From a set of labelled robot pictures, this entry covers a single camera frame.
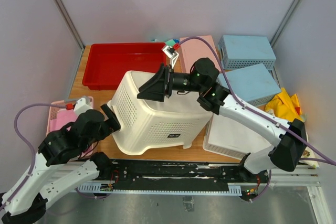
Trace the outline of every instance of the yellow plastic bag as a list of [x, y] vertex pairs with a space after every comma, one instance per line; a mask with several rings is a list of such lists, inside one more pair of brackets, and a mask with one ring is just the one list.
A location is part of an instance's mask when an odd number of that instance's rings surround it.
[[277, 94], [266, 104], [265, 111], [268, 112], [271, 109], [278, 118], [286, 119], [289, 122], [294, 121], [295, 118], [303, 121], [300, 117], [302, 111], [298, 96], [294, 94], [292, 97], [289, 97], [284, 88], [281, 88], [281, 93]]

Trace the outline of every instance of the tabletop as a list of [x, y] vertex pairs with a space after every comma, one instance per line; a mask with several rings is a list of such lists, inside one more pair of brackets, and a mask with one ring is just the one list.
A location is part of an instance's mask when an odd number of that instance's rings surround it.
[[[93, 97], [93, 107], [100, 110], [100, 106], [110, 101], [115, 90], [90, 90], [83, 86], [82, 79], [85, 67], [88, 61], [91, 46], [86, 46], [82, 55], [79, 68], [75, 77], [74, 84], [71, 89], [70, 99], [80, 98], [83, 95]], [[175, 72], [181, 72], [180, 60], [177, 61]], [[130, 156], [121, 152], [113, 137], [110, 135], [103, 141], [100, 141], [97, 150], [104, 152], [109, 158], [115, 159], [147, 159], [147, 160], [171, 160], [171, 161], [189, 161], [189, 162], [220, 162], [220, 163], [238, 163], [239, 160], [216, 153], [208, 152], [203, 149], [203, 138], [205, 128], [201, 130], [196, 139], [193, 141], [192, 147], [183, 149], [182, 146], [153, 148], [147, 150], [142, 155]]]

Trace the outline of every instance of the pink basket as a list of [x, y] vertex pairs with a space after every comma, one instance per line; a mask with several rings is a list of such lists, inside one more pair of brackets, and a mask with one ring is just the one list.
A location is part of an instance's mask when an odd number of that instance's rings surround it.
[[[91, 101], [91, 106], [93, 107], [93, 97], [89, 97]], [[73, 100], [67, 100], [67, 101], [57, 101], [57, 102], [52, 102], [52, 104], [55, 105], [66, 105], [68, 103], [74, 103], [76, 102], [76, 99]], [[56, 119], [58, 111], [61, 110], [60, 108], [54, 108], [50, 107], [49, 108], [49, 117], [48, 117], [48, 125], [47, 125], [47, 135], [50, 133], [50, 120]], [[91, 145], [85, 152], [81, 154], [81, 156], [90, 156], [93, 154], [93, 145]]]

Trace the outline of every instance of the red plastic bin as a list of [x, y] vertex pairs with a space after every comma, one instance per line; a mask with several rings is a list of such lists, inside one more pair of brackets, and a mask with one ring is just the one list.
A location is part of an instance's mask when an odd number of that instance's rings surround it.
[[129, 70], [156, 73], [166, 55], [163, 42], [93, 44], [82, 84], [91, 90], [117, 89]]

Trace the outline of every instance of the basket label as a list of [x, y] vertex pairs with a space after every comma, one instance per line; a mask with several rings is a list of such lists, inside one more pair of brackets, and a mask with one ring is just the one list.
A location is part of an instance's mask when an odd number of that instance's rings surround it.
[[179, 137], [181, 134], [169, 134], [168, 138]]

